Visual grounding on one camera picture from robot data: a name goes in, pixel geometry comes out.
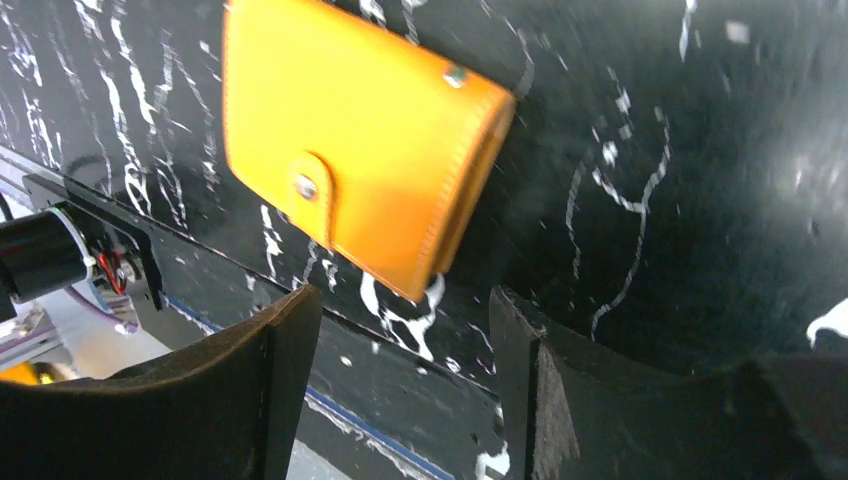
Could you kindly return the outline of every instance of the marble surface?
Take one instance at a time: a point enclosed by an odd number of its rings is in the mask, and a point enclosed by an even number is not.
[[[843,0],[338,6],[520,101],[454,267],[418,305],[227,169],[221,0],[0,0],[0,142],[237,262],[233,281],[316,284],[339,316],[485,387],[501,283],[681,374],[845,334]]]

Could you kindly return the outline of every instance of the black cable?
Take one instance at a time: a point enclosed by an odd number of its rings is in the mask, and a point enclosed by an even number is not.
[[[5,221],[10,222],[15,219],[12,216],[12,209],[9,208],[9,202],[6,201],[6,197],[2,193],[0,193],[0,210],[3,211]]]

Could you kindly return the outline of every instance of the wallet flap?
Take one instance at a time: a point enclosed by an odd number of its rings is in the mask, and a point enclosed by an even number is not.
[[[450,266],[513,109],[502,87],[320,0],[228,6],[230,168],[407,299]]]

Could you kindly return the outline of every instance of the wallet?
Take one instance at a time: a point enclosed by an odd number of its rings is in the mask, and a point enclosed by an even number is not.
[[[506,136],[511,93],[320,0],[230,0],[230,169],[396,294],[446,272]]]

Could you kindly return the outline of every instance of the blue stripe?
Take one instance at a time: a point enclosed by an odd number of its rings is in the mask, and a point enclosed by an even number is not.
[[[165,299],[167,300],[167,302],[172,307],[174,307],[177,310],[180,310],[181,312],[185,313],[186,315],[189,315],[190,317],[194,318],[196,321],[198,321],[198,322],[202,323],[203,325],[209,327],[211,330],[213,330],[215,332],[220,332],[222,330],[221,327],[214,325],[214,324],[211,324],[208,321],[204,320],[200,315],[198,315],[196,312],[194,312],[190,308],[186,307],[179,300],[176,300],[173,297],[169,297],[169,296],[166,296]],[[369,435],[373,439],[379,441],[383,445],[394,450],[395,453],[398,454],[398,456],[403,457],[406,461],[415,465],[416,467],[420,468],[421,470],[429,473],[433,477],[435,477],[439,480],[454,480],[454,477],[452,475],[448,474],[447,472],[445,472],[444,470],[442,470],[441,468],[439,468],[437,465],[433,464],[432,462],[428,461],[427,459],[425,459],[421,455],[418,455],[417,453],[413,452],[412,450],[406,448],[405,446],[403,446],[403,444],[401,444],[397,440],[395,440],[395,439],[389,437],[388,435],[384,434],[383,432],[375,429],[371,425],[368,425],[367,423],[362,421],[362,419],[360,419],[359,417],[354,415],[352,412],[350,412],[346,408],[342,407],[341,405],[339,405],[338,403],[333,401],[333,399],[331,399],[330,397],[320,393],[319,391],[315,390],[314,388],[312,388],[310,386],[306,387],[306,396],[311,398],[312,400],[320,403],[325,408],[331,410],[333,413],[335,413],[339,417],[343,418],[345,421],[347,421],[351,425],[356,426],[358,429],[362,430],[363,432],[365,432],[367,435]]]

